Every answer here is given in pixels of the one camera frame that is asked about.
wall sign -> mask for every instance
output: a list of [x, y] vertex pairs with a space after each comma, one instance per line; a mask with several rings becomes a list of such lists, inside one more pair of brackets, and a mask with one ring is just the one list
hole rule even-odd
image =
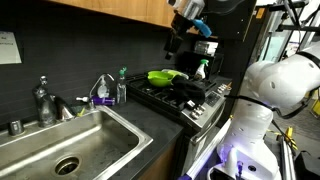
[[21, 63], [13, 32], [0, 31], [0, 64]]

gas stove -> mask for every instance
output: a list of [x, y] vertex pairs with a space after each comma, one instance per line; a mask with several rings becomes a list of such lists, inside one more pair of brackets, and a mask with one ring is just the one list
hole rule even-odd
[[216, 120], [214, 116], [222, 112], [225, 94], [229, 94], [227, 84], [230, 79], [215, 77], [212, 80], [193, 81], [205, 91], [203, 105], [192, 109], [192, 102], [183, 102], [173, 93], [170, 87], [158, 88], [152, 86], [146, 74], [127, 78], [128, 94], [134, 99], [146, 104], [148, 107], [168, 116], [184, 126], [192, 127], [200, 132]]

dark backsplash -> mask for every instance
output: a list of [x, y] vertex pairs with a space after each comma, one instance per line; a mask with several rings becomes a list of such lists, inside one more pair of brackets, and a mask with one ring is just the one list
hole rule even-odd
[[32, 88], [41, 75], [50, 93], [74, 103], [102, 73], [116, 78], [123, 66], [130, 75], [175, 63], [164, 60], [168, 28], [45, 1], [2, 0], [0, 7], [0, 31], [15, 33], [23, 62], [0, 65], [0, 124], [37, 113]]

spray bottle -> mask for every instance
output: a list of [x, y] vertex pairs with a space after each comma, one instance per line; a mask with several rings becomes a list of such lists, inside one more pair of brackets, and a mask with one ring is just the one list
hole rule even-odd
[[200, 66], [198, 67], [196, 74], [194, 75], [194, 79], [202, 80], [206, 77], [204, 73], [204, 66], [208, 66], [209, 61], [206, 59], [202, 59], [200, 61]]

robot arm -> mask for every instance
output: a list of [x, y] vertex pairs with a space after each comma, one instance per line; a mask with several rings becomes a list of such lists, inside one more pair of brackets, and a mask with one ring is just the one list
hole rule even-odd
[[[171, 31], [167, 38], [164, 50], [167, 51], [166, 59], [176, 53], [183, 41], [183, 36], [194, 25], [206, 36], [211, 35], [210, 28], [198, 16], [205, 7], [208, 0], [167, 0], [167, 3], [174, 7], [175, 16], [171, 23]], [[210, 13], [219, 15], [228, 14], [244, 0], [209, 0], [212, 3]]]
[[218, 146], [223, 163], [214, 168], [235, 178], [241, 162], [243, 179], [281, 180], [277, 159], [263, 138], [273, 120], [270, 107], [295, 105], [320, 86], [320, 42], [279, 63], [252, 64], [243, 84], [241, 95], [267, 105], [242, 99], [236, 102], [234, 118]]
[[272, 107], [291, 107], [320, 85], [320, 42], [279, 63], [261, 61], [247, 70], [248, 90]]

